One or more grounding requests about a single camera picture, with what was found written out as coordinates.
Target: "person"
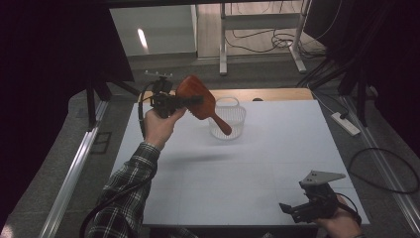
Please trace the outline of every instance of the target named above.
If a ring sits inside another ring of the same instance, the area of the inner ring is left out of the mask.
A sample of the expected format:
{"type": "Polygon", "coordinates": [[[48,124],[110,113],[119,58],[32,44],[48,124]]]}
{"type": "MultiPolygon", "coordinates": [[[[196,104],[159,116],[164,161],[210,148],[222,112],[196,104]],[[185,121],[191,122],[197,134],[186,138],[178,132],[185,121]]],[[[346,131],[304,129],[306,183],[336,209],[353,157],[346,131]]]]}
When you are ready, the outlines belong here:
{"type": "MultiPolygon", "coordinates": [[[[158,168],[160,151],[170,138],[176,121],[185,114],[185,111],[185,108],[178,109],[166,119],[160,118],[154,109],[146,113],[144,142],[139,145],[132,158],[112,174],[98,198],[98,203],[112,198],[132,184],[153,178],[158,168]]],[[[99,211],[88,232],[88,237],[140,237],[143,211],[150,189],[151,182],[148,181],[144,186],[99,211]]],[[[352,215],[340,208],[332,218],[317,219],[314,222],[325,228],[332,238],[364,237],[362,229],[352,215]]],[[[177,228],[173,231],[174,234],[171,234],[171,237],[197,238],[187,229],[177,228]]],[[[267,233],[263,237],[273,236],[267,233]]]]}

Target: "power outlet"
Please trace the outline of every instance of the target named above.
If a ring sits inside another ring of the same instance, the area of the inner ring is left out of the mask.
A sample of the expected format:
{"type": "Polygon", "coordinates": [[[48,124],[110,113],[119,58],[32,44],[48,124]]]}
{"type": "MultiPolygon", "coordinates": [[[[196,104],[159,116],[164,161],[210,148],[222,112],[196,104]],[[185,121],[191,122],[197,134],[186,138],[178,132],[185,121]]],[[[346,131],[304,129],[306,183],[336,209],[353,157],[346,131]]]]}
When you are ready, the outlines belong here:
{"type": "Polygon", "coordinates": [[[334,119],[334,121],[336,121],[341,127],[343,127],[347,132],[349,132],[350,135],[355,136],[355,135],[358,135],[361,132],[349,120],[347,120],[346,118],[341,119],[340,116],[341,116],[340,112],[336,112],[333,115],[331,115],[331,117],[334,119]]]}

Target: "transparent container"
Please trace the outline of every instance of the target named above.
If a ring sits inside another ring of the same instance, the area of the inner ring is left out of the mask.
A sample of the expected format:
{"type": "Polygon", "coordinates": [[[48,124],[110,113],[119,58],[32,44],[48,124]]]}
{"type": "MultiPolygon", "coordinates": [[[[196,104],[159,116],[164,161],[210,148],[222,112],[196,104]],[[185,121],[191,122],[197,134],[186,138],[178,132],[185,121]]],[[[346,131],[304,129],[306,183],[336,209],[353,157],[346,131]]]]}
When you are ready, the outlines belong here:
{"type": "Polygon", "coordinates": [[[216,114],[222,118],[229,126],[232,127],[231,135],[225,135],[216,122],[209,117],[210,133],[220,140],[233,140],[241,136],[244,129],[245,117],[247,111],[244,107],[240,106],[239,100],[234,96],[220,97],[216,100],[216,114]],[[219,105],[221,100],[233,99],[236,101],[234,105],[219,105]]]}

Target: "brown wooden scoop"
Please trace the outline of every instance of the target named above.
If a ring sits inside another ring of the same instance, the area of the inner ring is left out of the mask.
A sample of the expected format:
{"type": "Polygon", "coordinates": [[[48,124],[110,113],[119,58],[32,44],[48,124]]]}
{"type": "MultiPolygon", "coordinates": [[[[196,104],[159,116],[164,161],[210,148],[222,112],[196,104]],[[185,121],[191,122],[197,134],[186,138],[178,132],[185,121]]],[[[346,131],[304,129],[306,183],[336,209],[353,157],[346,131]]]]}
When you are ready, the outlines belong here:
{"type": "Polygon", "coordinates": [[[186,108],[199,120],[204,120],[208,117],[213,118],[222,132],[229,136],[232,133],[232,128],[216,112],[216,99],[213,94],[207,89],[203,82],[194,75],[187,76],[176,88],[175,95],[180,98],[190,98],[191,96],[203,96],[202,104],[188,105],[186,108]]]}

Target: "forearm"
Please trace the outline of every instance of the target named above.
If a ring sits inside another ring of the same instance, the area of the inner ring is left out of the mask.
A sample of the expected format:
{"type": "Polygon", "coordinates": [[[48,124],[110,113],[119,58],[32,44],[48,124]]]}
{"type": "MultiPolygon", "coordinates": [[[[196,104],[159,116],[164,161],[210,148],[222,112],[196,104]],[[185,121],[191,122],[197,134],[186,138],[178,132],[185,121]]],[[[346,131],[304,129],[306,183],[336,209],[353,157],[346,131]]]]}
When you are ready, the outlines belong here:
{"type": "MultiPolygon", "coordinates": [[[[98,203],[102,203],[133,185],[145,182],[158,168],[159,150],[142,143],[132,158],[115,172],[104,186],[98,203]]],[[[119,198],[100,211],[94,220],[89,236],[106,236],[107,230],[118,230],[119,233],[140,231],[143,222],[143,211],[149,196],[151,183],[147,182],[135,191],[119,198]]]]}

